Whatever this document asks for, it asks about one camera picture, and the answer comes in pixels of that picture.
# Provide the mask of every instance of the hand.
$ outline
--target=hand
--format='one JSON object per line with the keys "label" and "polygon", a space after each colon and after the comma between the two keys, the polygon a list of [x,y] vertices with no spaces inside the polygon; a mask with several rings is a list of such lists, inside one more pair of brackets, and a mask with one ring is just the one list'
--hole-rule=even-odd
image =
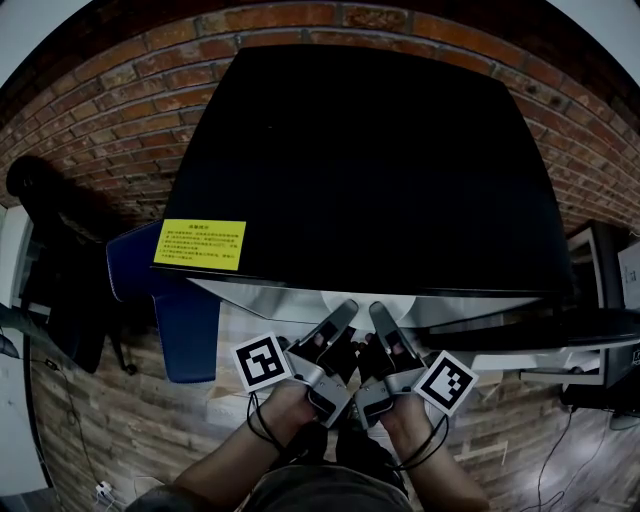
{"label": "hand", "polygon": [[283,445],[316,417],[315,409],[307,400],[307,391],[307,386],[302,383],[281,381],[260,407],[267,426]]}
{"label": "hand", "polygon": [[383,414],[380,422],[402,460],[413,455],[433,431],[424,400],[415,394],[397,397],[393,409]]}

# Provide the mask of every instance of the chair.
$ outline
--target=chair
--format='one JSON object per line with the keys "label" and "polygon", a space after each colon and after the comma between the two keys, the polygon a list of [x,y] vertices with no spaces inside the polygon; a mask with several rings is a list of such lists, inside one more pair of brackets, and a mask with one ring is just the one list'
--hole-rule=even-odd
{"label": "chair", "polygon": [[[32,156],[17,159],[7,174],[8,192],[20,198],[52,261],[46,284],[53,289],[49,336],[78,366],[94,373],[105,336],[119,325],[120,306],[109,287],[104,244],[80,235],[60,218],[60,187],[50,165]],[[111,340],[120,367],[135,373],[135,366],[125,364],[117,337]]]}
{"label": "chair", "polygon": [[171,381],[214,380],[220,300],[184,278],[151,270],[161,229],[154,222],[107,244],[111,289],[119,301],[153,298]]}

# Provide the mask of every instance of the black monitor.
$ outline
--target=black monitor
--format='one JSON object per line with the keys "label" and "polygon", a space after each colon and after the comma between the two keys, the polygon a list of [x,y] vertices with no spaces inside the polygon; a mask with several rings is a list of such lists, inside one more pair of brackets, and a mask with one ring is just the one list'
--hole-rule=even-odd
{"label": "black monitor", "polygon": [[507,88],[410,55],[240,50],[167,219],[246,223],[237,270],[180,250],[155,264],[182,276],[409,295],[571,291],[553,189]]}

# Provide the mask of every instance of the blue chair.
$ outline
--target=blue chair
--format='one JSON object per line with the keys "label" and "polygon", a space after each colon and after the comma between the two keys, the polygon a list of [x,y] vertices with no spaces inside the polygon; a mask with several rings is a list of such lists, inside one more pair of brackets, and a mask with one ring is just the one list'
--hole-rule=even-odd
{"label": "blue chair", "polygon": [[169,380],[215,380],[220,300],[186,279],[151,270],[161,229],[162,222],[154,222],[107,244],[111,289],[121,302],[153,298]]}

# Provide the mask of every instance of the electrical outlet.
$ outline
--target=electrical outlet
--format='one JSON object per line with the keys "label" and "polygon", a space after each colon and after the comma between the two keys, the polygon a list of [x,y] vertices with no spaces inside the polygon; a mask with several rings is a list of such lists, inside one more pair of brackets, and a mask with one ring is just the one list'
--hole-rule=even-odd
{"label": "electrical outlet", "polygon": [[111,491],[113,491],[113,487],[111,487],[111,485],[109,485],[109,483],[105,482],[104,480],[96,485],[96,493],[101,498],[111,500]]}

